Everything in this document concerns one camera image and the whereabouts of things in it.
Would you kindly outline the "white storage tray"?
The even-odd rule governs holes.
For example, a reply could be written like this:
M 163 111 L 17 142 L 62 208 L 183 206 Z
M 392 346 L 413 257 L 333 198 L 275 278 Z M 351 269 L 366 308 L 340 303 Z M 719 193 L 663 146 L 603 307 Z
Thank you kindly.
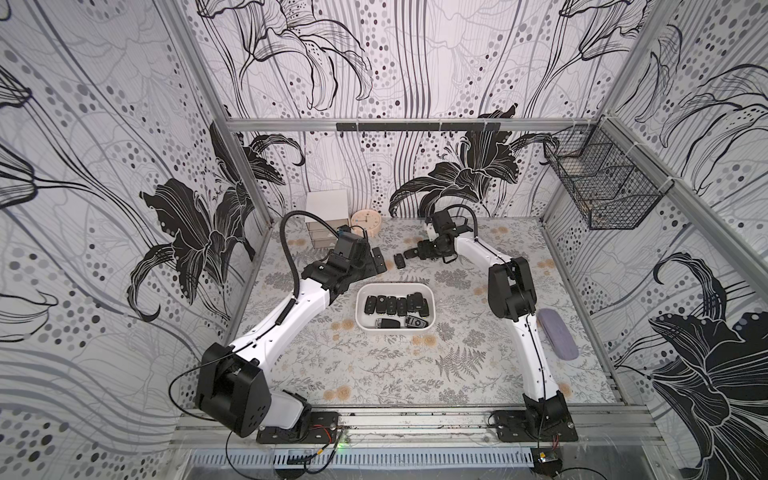
M 357 294 L 355 321 L 368 333 L 427 333 L 438 323 L 434 292 L 416 282 L 366 284 Z

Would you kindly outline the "black key fob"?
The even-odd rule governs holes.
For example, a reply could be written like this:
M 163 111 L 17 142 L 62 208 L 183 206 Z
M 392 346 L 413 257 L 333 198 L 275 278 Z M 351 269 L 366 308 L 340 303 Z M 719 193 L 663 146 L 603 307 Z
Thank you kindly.
M 397 319 L 379 318 L 375 321 L 377 329 L 400 329 L 401 322 Z

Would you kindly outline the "black car key audi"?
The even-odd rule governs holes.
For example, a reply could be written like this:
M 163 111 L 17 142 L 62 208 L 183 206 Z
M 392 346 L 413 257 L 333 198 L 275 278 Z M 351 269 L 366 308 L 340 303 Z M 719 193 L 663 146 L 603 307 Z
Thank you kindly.
M 407 308 L 409 312 L 419 312 L 423 308 L 424 297 L 420 292 L 409 294 L 407 297 Z

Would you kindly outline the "black car key front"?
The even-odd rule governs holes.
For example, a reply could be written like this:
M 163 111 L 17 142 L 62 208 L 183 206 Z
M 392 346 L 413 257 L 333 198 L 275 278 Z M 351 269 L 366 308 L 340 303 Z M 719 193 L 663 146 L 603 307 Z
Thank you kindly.
M 389 296 L 387 298 L 387 315 L 396 315 L 398 311 L 398 299 L 395 296 Z

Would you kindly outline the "silver black bmw key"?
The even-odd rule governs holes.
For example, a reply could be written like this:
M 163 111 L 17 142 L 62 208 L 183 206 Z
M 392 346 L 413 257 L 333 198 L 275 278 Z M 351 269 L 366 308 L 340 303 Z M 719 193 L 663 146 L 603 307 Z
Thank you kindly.
M 404 319 L 404 325 L 406 328 L 410 329 L 426 329 L 429 327 L 429 322 L 423 318 L 407 316 Z

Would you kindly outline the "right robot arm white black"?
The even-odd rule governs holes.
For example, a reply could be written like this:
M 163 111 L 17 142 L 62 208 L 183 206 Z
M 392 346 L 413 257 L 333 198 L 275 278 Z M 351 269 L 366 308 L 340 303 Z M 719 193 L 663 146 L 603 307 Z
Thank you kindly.
M 474 213 L 466 223 L 457 224 L 451 211 L 459 207 L 451 205 L 426 217 L 428 238 L 406 256 L 444 263 L 465 259 L 487 274 L 487 302 L 511 331 L 529 422 L 542 428 L 569 422 L 565 396 L 551 374 L 538 333 L 537 293 L 528 260 L 511 257 L 482 240 Z

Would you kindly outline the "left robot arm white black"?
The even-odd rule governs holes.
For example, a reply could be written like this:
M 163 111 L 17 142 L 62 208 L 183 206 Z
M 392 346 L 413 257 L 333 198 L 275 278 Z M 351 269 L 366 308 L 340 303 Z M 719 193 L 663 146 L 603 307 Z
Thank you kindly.
M 262 431 L 269 441 L 292 443 L 313 427 L 312 407 L 299 394 L 272 390 L 271 370 L 311 320 L 350 286 L 386 271 L 381 249 L 347 227 L 327 257 L 297 268 L 288 242 L 281 241 L 293 290 L 260 323 L 228 345 L 204 352 L 194 406 L 231 433 L 246 438 Z

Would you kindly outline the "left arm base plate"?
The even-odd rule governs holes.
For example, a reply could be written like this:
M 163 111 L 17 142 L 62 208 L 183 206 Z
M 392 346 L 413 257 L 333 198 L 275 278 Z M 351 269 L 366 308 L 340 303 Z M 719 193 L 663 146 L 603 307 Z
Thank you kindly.
M 258 431 L 257 442 L 265 445 L 333 444 L 339 433 L 337 411 L 311 411 L 291 429 L 265 427 Z

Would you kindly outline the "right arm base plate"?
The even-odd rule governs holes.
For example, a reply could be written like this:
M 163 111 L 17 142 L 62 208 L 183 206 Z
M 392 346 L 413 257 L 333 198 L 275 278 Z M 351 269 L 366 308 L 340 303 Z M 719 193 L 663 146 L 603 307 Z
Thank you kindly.
M 488 418 L 489 427 L 504 443 L 576 442 L 579 440 L 570 417 L 541 420 L 527 410 L 495 410 Z

